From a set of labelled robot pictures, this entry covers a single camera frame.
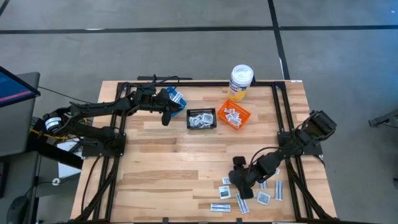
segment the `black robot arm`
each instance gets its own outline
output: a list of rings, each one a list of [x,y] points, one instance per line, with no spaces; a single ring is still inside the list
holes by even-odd
[[[283,147],[277,147],[275,152],[260,156],[246,168],[244,157],[234,157],[234,170],[229,172],[229,181],[238,188],[242,199],[253,198],[251,187],[256,182],[262,183],[270,178],[275,174],[280,162],[307,145],[317,145],[320,141],[328,139],[335,129],[336,123],[323,111],[312,111],[301,128],[290,132],[289,140]]]
[[[73,134],[84,136],[83,156],[121,156],[124,152],[126,135],[115,133],[114,128],[96,128],[81,124],[83,118],[116,113],[131,116],[138,110],[163,113],[162,124],[169,125],[171,115],[181,110],[181,105],[170,100],[166,89],[156,94],[155,84],[137,86],[136,91],[109,103],[75,104],[45,114],[46,131],[53,136]]]

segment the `white container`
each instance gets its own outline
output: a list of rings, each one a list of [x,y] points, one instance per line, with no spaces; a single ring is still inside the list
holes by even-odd
[[[231,73],[228,96],[233,101],[241,101],[248,92],[254,72],[247,65],[237,65]]]

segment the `monitor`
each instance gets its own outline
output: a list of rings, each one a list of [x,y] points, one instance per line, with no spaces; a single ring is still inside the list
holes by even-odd
[[[39,91],[0,66],[0,108],[36,96]]]

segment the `wooden table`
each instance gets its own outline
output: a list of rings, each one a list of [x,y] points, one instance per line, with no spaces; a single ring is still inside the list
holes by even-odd
[[[117,84],[118,81],[103,82],[98,101],[113,101]],[[294,124],[298,125],[309,112],[304,86],[301,82],[290,81],[286,81],[286,86]],[[177,90],[188,103],[186,109],[217,110],[227,100],[228,87],[178,87]],[[281,93],[279,99],[286,121]],[[268,189],[262,190],[274,198],[275,180],[283,180],[283,201],[271,199],[265,206],[252,198],[247,200],[250,212],[241,214],[234,196],[238,192],[235,187],[230,185],[232,198],[219,198],[218,187],[223,185],[221,178],[227,177],[233,168],[234,156],[245,156],[246,161],[250,161],[257,150],[277,146],[279,128],[271,88],[252,86],[239,105],[252,114],[240,130],[219,119],[215,129],[188,130],[185,111],[172,118],[168,126],[162,126],[158,113],[139,111],[128,117],[127,146],[120,160],[111,221],[161,222],[163,217],[169,217],[171,222],[235,222],[236,218],[242,218],[244,222],[294,221],[284,162],[279,167],[280,174],[272,176],[268,180]],[[94,119],[94,126],[109,126],[109,121],[110,116],[98,117]],[[94,160],[84,161],[71,218],[80,214],[83,190]],[[313,156],[302,156],[302,160],[309,191],[325,211],[335,217],[322,163]],[[97,191],[101,164],[102,158],[93,171],[85,206]],[[253,189],[258,192],[259,184]],[[299,189],[297,192],[301,214],[305,217],[302,195]],[[107,194],[103,197],[100,218],[104,217]],[[211,212],[211,202],[230,203],[231,212]]]

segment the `orange basket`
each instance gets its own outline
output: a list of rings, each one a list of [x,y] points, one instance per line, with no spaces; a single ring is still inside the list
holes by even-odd
[[[239,113],[239,118],[242,119],[242,124],[239,127],[233,125],[226,119],[225,116],[227,115],[227,113],[224,112],[225,108],[227,108],[227,109],[234,108],[235,111]],[[241,129],[243,127],[243,125],[248,121],[248,119],[250,118],[250,115],[251,115],[251,113],[249,113],[247,110],[243,109],[241,106],[234,103],[232,100],[225,101],[224,105],[218,110],[217,114],[218,114],[218,118],[220,120],[229,124],[234,129]]]

